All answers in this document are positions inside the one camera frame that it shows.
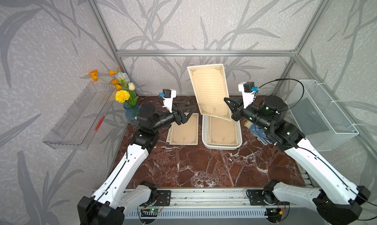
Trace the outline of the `left green circuit board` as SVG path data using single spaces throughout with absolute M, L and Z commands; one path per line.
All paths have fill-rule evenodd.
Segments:
M 140 213 L 142 217 L 154 218 L 154 217 L 157 217 L 162 212 L 162 210 L 163 208 L 156 208 L 156 207 L 142 208 L 140 210 Z

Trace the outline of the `red pen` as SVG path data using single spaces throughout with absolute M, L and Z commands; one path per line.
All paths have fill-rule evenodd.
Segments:
M 100 128 L 100 126 L 101 126 L 102 122 L 104 121 L 104 119 L 105 119 L 105 116 L 103 116 L 103 117 L 100 118 L 100 120 L 96 124 L 96 127 L 95 127 L 94 131 L 97 131 Z

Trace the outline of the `aluminium cage frame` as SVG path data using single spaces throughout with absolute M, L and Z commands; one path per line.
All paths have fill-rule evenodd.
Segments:
M 377 70 L 372 69 L 367 72 L 364 68 L 365 62 L 354 57 L 356 53 L 364 55 L 361 43 L 358 41 L 360 32 L 377 23 L 376 18 L 366 16 L 367 11 L 376 11 L 376 0 L 319 0 L 318 8 L 294 49 L 267 50 L 257 49 L 257 44 L 252 44 L 246 49 L 233 49 L 231 42 L 243 34 L 260 34 L 274 38 L 275 33 L 253 27 L 253 24 L 282 0 L 272 0 L 248 20 L 242 20 L 240 26 L 225 34 L 220 40 L 209 41 L 206 27 L 202 24 L 203 49 L 196 47 L 186 49 L 175 42 L 160 39 L 165 25 L 183 1 L 176 1 L 168 17 L 159 23 L 153 35 L 149 32 L 153 26 L 152 20 L 157 17 L 163 3 L 154 0 L 150 9 L 141 8 L 141 17 L 146 20 L 145 28 L 121 47 L 115 45 L 100 6 L 108 7 L 135 22 L 124 1 L 79 0 L 79 3 L 88 2 L 91 6 L 117 62 L 121 62 L 124 57 L 197 57 L 204 64 L 210 62 L 224 64 L 230 57 L 289 58 L 289 63 L 281 74 L 282 80 L 278 82 L 274 91 L 287 95 L 291 93 L 292 87 L 288 85 L 288 79 L 295 75 L 294 66 L 298 66 L 304 79 L 311 84 L 311 96 L 314 101 L 319 106 L 332 103 L 339 107 L 365 150 L 376 157 Z M 296 0 L 296 4 L 306 7 L 313 1 L 316 0 Z

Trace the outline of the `blue glass vase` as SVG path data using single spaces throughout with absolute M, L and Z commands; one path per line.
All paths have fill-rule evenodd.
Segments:
M 136 104 L 135 106 L 131 107 L 126 102 L 123 104 L 123 106 L 125 108 L 125 116 L 128 120 L 128 123 L 132 127 L 137 128 L 138 127 L 137 113 L 139 110 L 139 106 Z

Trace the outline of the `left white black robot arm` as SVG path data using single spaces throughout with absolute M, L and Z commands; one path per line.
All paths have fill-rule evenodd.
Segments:
M 160 129 L 172 123 L 185 124 L 196 111 L 196 106 L 169 111 L 157 111 L 152 104 L 143 104 L 137 113 L 139 128 L 132 136 L 127 152 L 106 181 L 91 197 L 82 197 L 77 205 L 82 225 L 121 225 L 125 217 L 142 204 L 156 200 L 157 188 L 144 182 L 128 194 L 124 190 L 142 162 L 148 157 L 160 138 Z

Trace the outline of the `white plastic storage box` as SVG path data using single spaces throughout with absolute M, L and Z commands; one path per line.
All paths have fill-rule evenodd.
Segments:
M 209 149 L 235 150 L 242 145 L 240 122 L 203 116 L 202 142 Z

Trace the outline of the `beige stationery paper stack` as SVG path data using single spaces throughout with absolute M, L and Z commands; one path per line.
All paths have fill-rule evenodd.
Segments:
M 209 144 L 219 146 L 237 146 L 237 127 L 234 120 L 210 117 Z

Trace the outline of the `yellow orange artificial flowers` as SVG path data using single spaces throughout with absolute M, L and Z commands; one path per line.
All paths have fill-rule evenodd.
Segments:
M 119 103 L 126 104 L 129 108 L 134 108 L 137 104 L 138 96 L 135 92 L 136 87 L 131 82 L 128 75 L 118 70 L 110 70 L 109 76 L 114 77 L 112 79 L 112 84 L 115 86 L 117 92 L 115 94 L 115 100 Z

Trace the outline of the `clear acrylic wall shelf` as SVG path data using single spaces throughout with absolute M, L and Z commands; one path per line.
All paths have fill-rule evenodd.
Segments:
M 97 133 L 96 124 L 106 116 L 115 94 L 112 85 L 88 84 L 42 142 L 53 149 L 86 150 Z

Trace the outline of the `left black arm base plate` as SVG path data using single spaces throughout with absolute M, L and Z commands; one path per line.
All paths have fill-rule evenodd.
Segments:
M 145 202 L 140 204 L 139 206 L 147 207 L 147 206 L 169 206 L 171 199 L 171 190 L 152 190 L 149 199 Z

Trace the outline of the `beige stationery sheet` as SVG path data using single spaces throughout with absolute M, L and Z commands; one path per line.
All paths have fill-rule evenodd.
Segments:
M 168 130 L 168 135 L 167 135 L 167 139 L 166 139 L 166 142 L 168 142 L 168 143 L 169 143 L 170 140 L 171 140 L 172 128 L 173 128 L 173 126 L 171 126 L 170 129 Z
M 172 124 L 171 145 L 197 145 L 198 144 L 198 113 L 193 113 L 187 123 Z
M 189 66 L 188 72 L 200 114 L 230 121 L 230 109 L 224 101 L 229 97 L 224 65 Z

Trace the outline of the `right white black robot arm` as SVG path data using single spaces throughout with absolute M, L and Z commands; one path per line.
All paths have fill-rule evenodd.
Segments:
M 294 124 L 285 121 L 288 105 L 277 96 L 267 96 L 259 105 L 245 105 L 241 99 L 224 98 L 235 121 L 245 118 L 260 127 L 272 144 L 294 159 L 317 182 L 318 188 L 304 189 L 276 180 L 264 187 L 269 203 L 274 199 L 314 211 L 332 225 L 348 225 L 359 219 L 362 204 L 371 192 L 342 176 L 312 146 Z

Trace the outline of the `blue white dotted glove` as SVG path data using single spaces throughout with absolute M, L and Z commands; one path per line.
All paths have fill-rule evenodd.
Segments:
M 261 142 L 263 145 L 272 144 L 272 142 L 269 140 L 269 138 L 265 135 L 264 131 L 258 127 L 257 125 L 253 124 L 250 121 L 246 121 L 244 126 L 249 129 L 251 134 L 257 138 L 259 142 Z

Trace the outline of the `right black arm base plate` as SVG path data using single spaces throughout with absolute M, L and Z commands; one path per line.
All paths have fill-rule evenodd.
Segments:
M 250 205 L 289 205 L 289 202 L 279 201 L 277 197 L 270 191 L 265 191 L 263 189 L 247 189 L 246 196 L 249 199 Z

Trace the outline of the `aluminium front rail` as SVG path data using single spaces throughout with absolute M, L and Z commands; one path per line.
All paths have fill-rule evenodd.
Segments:
M 152 190 L 146 185 L 139 185 L 134 190 L 111 187 L 110 189 L 98 189 L 90 200 L 98 205 L 106 205 L 113 209 L 124 208 L 124 214 L 129 214 L 133 210 L 145 203 Z M 247 188 L 172 188 L 169 206 L 158 206 L 164 209 L 186 209 L 186 208 L 244 208 L 244 207 L 276 207 L 276 205 L 250 205 L 246 196 Z M 320 194 L 320 189 L 315 187 L 297 187 L 279 182 L 271 191 L 279 201 L 289 202 L 289 205 L 316 210 L 317 207 L 313 199 Z M 278 205 L 287 208 L 289 205 Z

